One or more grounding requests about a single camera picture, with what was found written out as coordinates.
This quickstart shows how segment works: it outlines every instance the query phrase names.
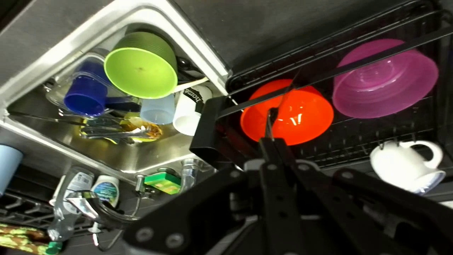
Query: blue cup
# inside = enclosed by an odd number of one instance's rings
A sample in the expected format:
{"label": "blue cup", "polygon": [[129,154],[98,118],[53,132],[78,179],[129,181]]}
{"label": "blue cup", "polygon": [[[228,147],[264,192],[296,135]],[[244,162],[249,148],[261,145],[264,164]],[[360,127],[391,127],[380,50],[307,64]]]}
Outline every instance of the blue cup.
{"label": "blue cup", "polygon": [[71,88],[64,98],[65,107],[77,115],[102,115],[109,87],[102,60],[89,59],[84,62],[74,77]]}
{"label": "blue cup", "polygon": [[89,76],[79,76],[65,96],[67,108],[78,115],[98,117],[105,111],[108,88]]}
{"label": "blue cup", "polygon": [[10,147],[0,145],[0,198],[9,188],[21,161],[21,152]]}
{"label": "blue cup", "polygon": [[174,96],[159,100],[142,101],[140,118],[156,125],[169,125],[173,122],[176,110]]}
{"label": "blue cup", "polygon": [[75,73],[77,77],[88,76],[98,80],[104,86],[111,86],[108,76],[104,71],[104,62],[98,59],[88,59],[84,62]]}

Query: mug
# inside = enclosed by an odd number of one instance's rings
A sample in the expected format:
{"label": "mug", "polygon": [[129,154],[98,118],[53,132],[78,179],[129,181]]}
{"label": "mug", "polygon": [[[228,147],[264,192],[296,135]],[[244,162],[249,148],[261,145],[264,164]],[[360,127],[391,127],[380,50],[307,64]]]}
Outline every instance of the mug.
{"label": "mug", "polygon": [[9,188],[21,161],[21,152],[10,147],[0,145],[0,198]]}
{"label": "mug", "polygon": [[[425,161],[412,147],[426,147],[433,159]],[[411,193],[423,195],[436,188],[446,176],[438,171],[443,158],[442,149],[432,142],[385,142],[375,148],[371,155],[371,166],[385,183]]]}

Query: green plastic bowl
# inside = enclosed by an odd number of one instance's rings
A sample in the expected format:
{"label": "green plastic bowl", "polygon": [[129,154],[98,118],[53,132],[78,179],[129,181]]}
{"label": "green plastic bowl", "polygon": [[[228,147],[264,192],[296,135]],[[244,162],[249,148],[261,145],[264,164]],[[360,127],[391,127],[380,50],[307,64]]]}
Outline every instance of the green plastic bowl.
{"label": "green plastic bowl", "polygon": [[105,59],[104,70],[118,90],[143,100],[170,96],[179,81],[171,47],[145,32],[126,35]]}

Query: white cup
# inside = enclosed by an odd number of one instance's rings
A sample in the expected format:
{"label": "white cup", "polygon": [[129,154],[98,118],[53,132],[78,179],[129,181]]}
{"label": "white cup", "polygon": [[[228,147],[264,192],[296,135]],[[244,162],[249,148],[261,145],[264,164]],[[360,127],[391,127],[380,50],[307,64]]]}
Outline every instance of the white cup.
{"label": "white cup", "polygon": [[10,147],[0,145],[0,198],[9,188],[21,161],[21,152]]}
{"label": "white cup", "polygon": [[187,137],[194,137],[203,107],[210,98],[213,98],[213,93],[205,87],[196,87],[181,93],[173,118],[174,130]]}
{"label": "white cup", "polygon": [[[433,159],[426,162],[412,147],[426,147],[432,151]],[[438,171],[443,158],[442,149],[432,142],[385,142],[375,148],[371,155],[371,166],[385,183],[423,195],[436,188],[445,172]]]}

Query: purple bowl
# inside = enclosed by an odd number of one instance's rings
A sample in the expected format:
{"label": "purple bowl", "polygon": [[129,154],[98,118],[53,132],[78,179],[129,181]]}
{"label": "purple bowl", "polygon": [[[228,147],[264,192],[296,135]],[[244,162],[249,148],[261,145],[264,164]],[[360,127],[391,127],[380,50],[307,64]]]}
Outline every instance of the purple bowl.
{"label": "purple bowl", "polygon": [[[360,62],[404,45],[401,40],[375,40],[350,52],[339,64]],[[416,50],[353,70],[334,79],[333,104],[356,120],[374,120],[401,113],[423,100],[439,79],[435,62]]]}

